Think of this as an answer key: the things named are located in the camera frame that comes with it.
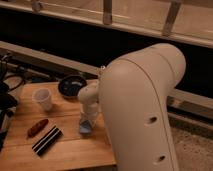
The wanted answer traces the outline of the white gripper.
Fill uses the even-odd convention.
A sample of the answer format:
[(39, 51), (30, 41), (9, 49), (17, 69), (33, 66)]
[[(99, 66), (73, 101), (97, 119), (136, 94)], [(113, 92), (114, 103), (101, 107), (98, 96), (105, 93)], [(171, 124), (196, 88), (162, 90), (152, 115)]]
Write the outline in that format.
[(79, 124), (81, 125), (84, 121), (90, 120), (90, 124), (92, 128), (94, 128), (97, 122), (98, 114), (99, 106), (97, 103), (83, 104)]

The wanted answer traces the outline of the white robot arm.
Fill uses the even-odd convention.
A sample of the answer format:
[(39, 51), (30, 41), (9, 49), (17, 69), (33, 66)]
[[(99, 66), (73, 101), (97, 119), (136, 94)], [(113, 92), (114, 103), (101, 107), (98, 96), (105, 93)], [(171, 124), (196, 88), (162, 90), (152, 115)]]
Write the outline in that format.
[(113, 60), (79, 91), (81, 120), (103, 116), (118, 171), (179, 171), (167, 97), (185, 69), (183, 53), (159, 43)]

